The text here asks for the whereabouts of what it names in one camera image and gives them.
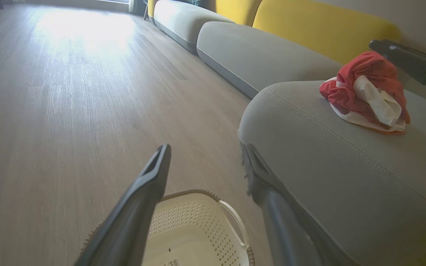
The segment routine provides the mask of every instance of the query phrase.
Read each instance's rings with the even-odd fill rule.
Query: white plastic basket
[[[195,189],[166,195],[156,205],[142,266],[255,266],[255,261],[238,213]]]

